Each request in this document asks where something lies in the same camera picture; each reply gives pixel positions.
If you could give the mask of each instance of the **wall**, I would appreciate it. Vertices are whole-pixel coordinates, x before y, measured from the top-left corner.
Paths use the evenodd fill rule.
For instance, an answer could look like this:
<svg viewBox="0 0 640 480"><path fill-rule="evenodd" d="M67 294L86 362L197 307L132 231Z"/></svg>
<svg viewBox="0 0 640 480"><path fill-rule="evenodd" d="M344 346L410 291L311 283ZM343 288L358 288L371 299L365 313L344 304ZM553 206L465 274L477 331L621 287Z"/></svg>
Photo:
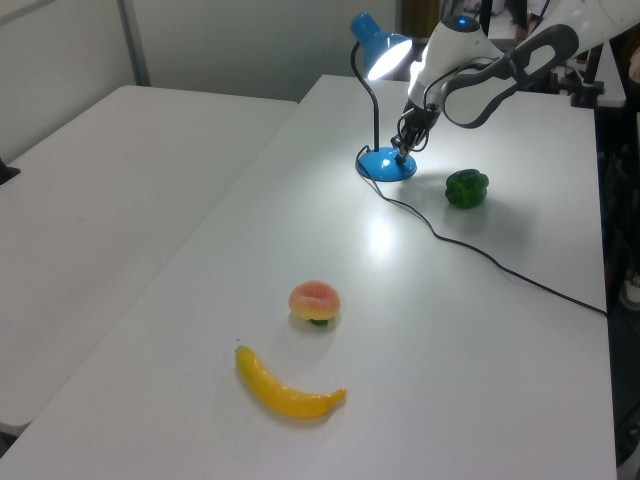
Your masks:
<svg viewBox="0 0 640 480"><path fill-rule="evenodd" d="M394 0L125 0L125 5L152 86L294 101L323 73L352 74L355 14L369 11L385 30L396 28Z"/></svg>
<svg viewBox="0 0 640 480"><path fill-rule="evenodd" d="M117 87L135 84L116 0L55 0L0 24L0 65L6 162Z"/></svg>

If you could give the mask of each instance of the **blue desk lamp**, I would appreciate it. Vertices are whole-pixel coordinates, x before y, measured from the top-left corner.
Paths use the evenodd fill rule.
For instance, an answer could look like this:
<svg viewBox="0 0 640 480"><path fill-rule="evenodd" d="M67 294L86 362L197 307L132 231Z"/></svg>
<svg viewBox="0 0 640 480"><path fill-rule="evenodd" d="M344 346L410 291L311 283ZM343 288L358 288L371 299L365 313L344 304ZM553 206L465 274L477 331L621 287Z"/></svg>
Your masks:
<svg viewBox="0 0 640 480"><path fill-rule="evenodd" d="M351 22L351 31L356 42L351 51L351 68L362 86L373 100L373 150L360 157L358 171L365 177L381 182L397 182L409 178L416 172L416 162L411 156L404 161L397 161L398 150L392 147L380 148L380 118L378 99L356 67L356 52L360 45L364 50L364 69L369 80L376 80L391 72L407 56L411 50L411 40L397 33L383 32L373 17L361 13Z"/></svg>

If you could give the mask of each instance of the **banana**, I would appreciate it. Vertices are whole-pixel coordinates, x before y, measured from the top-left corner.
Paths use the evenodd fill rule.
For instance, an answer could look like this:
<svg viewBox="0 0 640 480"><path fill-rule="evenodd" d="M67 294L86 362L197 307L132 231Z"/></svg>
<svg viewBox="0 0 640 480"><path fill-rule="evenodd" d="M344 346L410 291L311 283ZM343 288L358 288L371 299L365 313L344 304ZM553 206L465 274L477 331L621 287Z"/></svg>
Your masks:
<svg viewBox="0 0 640 480"><path fill-rule="evenodd" d="M328 395L304 393L286 387L276 380L244 345L236 349L236 365L249 389L276 412L296 418L313 418L329 412L347 394L341 388Z"/></svg>

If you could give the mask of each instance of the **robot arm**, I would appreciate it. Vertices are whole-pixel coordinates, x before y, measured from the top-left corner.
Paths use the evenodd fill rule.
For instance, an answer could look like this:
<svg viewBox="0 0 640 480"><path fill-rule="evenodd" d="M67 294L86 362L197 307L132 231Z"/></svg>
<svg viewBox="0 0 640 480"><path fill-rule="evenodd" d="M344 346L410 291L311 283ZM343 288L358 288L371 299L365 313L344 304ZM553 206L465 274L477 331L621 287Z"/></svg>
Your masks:
<svg viewBox="0 0 640 480"><path fill-rule="evenodd" d="M471 18L441 22L412 78L401 117L404 126L392 139L400 152L397 160L402 162L428 138L440 112L458 126L479 127L517 90L638 22L638 0L561 0L540 28L506 54ZM477 73L463 71L466 64L482 58L494 61Z"/></svg>

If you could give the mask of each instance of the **toy peach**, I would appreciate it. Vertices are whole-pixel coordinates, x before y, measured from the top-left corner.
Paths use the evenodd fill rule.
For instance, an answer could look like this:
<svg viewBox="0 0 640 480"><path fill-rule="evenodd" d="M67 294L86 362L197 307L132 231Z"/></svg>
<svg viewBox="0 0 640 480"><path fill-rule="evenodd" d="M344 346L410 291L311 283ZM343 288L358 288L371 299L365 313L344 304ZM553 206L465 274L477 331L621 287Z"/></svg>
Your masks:
<svg viewBox="0 0 640 480"><path fill-rule="evenodd" d="M289 308L301 319L326 327L328 320L340 310L340 297L328 283L311 280L293 289L289 296Z"/></svg>

